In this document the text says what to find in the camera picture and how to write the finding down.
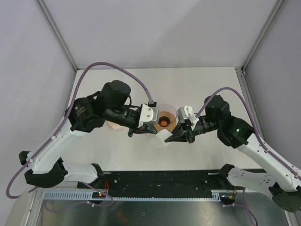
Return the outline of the clear pink glass dripper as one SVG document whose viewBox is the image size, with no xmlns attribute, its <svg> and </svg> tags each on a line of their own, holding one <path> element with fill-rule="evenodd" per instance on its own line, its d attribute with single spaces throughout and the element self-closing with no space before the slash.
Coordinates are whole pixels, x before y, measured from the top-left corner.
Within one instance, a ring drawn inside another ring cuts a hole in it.
<svg viewBox="0 0 301 226">
<path fill-rule="evenodd" d="M 172 105 L 169 104 L 159 104 L 158 105 L 158 109 L 159 109 L 159 121 L 158 121 L 158 125 L 159 122 L 161 120 L 166 120 L 169 122 L 168 126 L 171 126 L 173 124 L 176 123 L 177 120 L 177 113 L 175 108 Z"/>
</svg>

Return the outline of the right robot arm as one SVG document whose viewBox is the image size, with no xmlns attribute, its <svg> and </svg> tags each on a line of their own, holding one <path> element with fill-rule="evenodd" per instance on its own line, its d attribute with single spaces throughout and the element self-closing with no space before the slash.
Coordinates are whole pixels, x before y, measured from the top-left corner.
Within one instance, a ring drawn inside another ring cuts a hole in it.
<svg viewBox="0 0 301 226">
<path fill-rule="evenodd" d="M 276 152 L 258 134 L 255 127 L 231 115 L 229 103 L 220 95 L 205 99 L 205 115 L 196 116 L 190 106 L 178 110 L 179 123 L 164 143 L 193 143 L 195 137 L 211 131 L 226 146 L 237 149 L 255 161 L 263 173 L 242 170 L 225 164 L 218 172 L 217 184 L 222 189 L 231 185 L 259 192 L 285 211 L 301 209 L 301 170 Z"/>
</svg>

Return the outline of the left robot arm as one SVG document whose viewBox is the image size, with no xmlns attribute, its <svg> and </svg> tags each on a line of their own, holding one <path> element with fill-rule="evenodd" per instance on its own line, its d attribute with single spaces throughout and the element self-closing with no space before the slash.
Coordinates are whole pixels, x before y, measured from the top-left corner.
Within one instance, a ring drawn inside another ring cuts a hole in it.
<svg viewBox="0 0 301 226">
<path fill-rule="evenodd" d="M 100 188 L 105 179 L 98 164 L 73 164 L 64 161 L 62 155 L 106 121 L 127 127 L 129 137 L 133 134 L 155 134 L 152 125 L 158 122 L 157 104 L 126 105 L 126 101 L 131 101 L 130 92 L 131 88 L 126 83 L 115 80 L 106 83 L 101 91 L 76 99 L 73 106 L 67 109 L 66 122 L 41 152 L 19 154 L 22 165 L 29 162 L 29 169 L 24 174 L 26 183 L 52 188 L 62 182 L 77 182 L 79 188 Z"/>
</svg>

